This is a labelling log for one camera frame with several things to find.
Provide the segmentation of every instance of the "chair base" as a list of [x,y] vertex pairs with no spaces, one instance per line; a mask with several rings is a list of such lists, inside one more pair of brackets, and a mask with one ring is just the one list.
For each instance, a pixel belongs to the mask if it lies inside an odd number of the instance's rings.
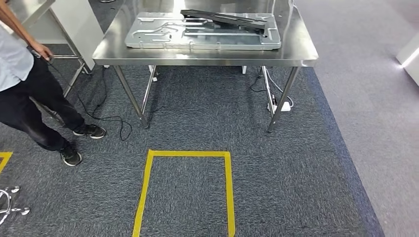
[[4,210],[0,210],[0,217],[3,215],[3,217],[0,220],[0,225],[3,224],[3,222],[6,220],[6,218],[12,213],[12,212],[20,212],[21,215],[25,216],[30,212],[30,209],[28,207],[24,208],[12,208],[12,196],[11,194],[15,194],[20,191],[19,186],[15,187],[7,187],[4,190],[0,189],[0,198],[5,195],[7,198],[7,208]]

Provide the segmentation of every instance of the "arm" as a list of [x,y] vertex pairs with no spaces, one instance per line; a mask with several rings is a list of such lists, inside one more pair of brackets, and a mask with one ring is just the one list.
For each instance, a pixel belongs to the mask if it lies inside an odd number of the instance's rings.
[[0,0],[0,21],[4,22],[8,27],[10,27],[21,39],[23,39],[30,47],[32,47],[46,60],[49,60],[49,56],[53,55],[47,47],[38,43],[26,31],[26,29],[22,26],[13,12],[10,11],[4,0]]

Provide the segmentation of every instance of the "table top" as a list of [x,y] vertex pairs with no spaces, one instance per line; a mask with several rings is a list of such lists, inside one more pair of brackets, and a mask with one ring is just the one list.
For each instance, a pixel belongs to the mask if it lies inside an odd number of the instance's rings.
[[[98,65],[312,67],[318,54],[295,6],[288,0],[126,0],[93,54]],[[212,12],[273,13],[282,39],[278,50],[128,48],[125,38],[140,12],[197,9]]]
[[[10,0],[7,5],[22,25],[27,28],[33,25],[55,2],[55,0]],[[0,24],[9,32],[13,31],[3,22]]]

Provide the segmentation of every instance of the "white shoe sole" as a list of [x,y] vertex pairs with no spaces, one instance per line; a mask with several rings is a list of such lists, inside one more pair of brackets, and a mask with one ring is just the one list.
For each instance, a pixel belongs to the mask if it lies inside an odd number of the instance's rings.
[[[80,155],[80,153],[78,153],[77,152],[77,154],[79,155],[79,157],[80,157],[80,162],[79,163],[77,163],[77,164],[80,164],[81,162],[82,162],[82,155]],[[70,164],[70,163],[67,163],[66,161],[65,161],[65,159],[63,159],[63,162],[66,164],[66,165],[68,165],[68,166],[76,166],[77,164]]]
[[[73,134],[74,135],[76,135],[76,136],[84,136],[84,134],[78,134],[78,133],[76,133],[75,131],[73,131]],[[93,136],[89,136],[90,138],[93,138],[93,139],[101,139],[101,138],[103,138],[105,135],[103,135],[103,136],[100,136],[100,137],[93,137]]]

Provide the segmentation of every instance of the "black sneaker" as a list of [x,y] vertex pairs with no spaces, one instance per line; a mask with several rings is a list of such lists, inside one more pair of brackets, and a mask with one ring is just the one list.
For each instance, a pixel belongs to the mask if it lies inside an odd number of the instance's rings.
[[106,135],[106,130],[94,124],[84,125],[77,132],[73,131],[76,136],[89,135],[93,139],[100,139]]
[[82,162],[82,155],[78,153],[70,144],[60,149],[61,158],[68,166],[76,166]]

